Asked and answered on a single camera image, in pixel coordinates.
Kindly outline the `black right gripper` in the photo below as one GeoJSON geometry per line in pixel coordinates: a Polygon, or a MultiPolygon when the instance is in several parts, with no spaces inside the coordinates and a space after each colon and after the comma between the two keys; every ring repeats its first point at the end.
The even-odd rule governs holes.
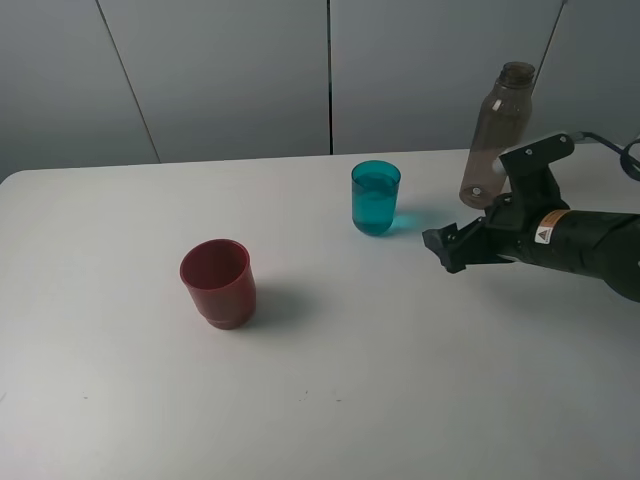
{"type": "Polygon", "coordinates": [[[628,300],[639,298],[639,216],[557,205],[526,214],[500,199],[459,229],[452,223],[422,233],[448,273],[470,265],[520,262],[603,281],[628,300]]]}

